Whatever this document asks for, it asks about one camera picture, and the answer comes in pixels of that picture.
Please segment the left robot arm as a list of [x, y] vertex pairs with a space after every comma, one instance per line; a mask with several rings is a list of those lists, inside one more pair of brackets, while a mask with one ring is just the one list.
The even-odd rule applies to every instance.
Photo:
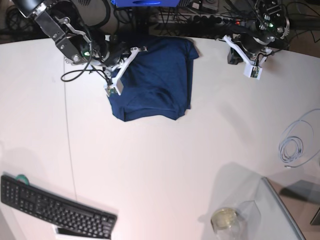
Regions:
[[269, 44], [278, 40], [287, 46], [285, 38], [290, 32], [290, 20], [277, 0], [246, 0], [248, 10], [241, 10], [230, 0], [226, 3], [233, 11], [234, 21], [230, 24], [231, 33], [226, 36], [243, 54], [230, 47], [228, 64], [237, 65], [245, 58], [261, 64], [276, 53]]

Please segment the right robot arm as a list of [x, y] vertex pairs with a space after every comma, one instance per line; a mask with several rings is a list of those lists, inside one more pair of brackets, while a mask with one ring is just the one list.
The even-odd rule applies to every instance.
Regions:
[[129, 65], [138, 49], [129, 47], [115, 35], [109, 39], [98, 29], [87, 26], [71, 0], [15, 0], [14, 5], [32, 19], [54, 41], [73, 65], [93, 65], [111, 70]]

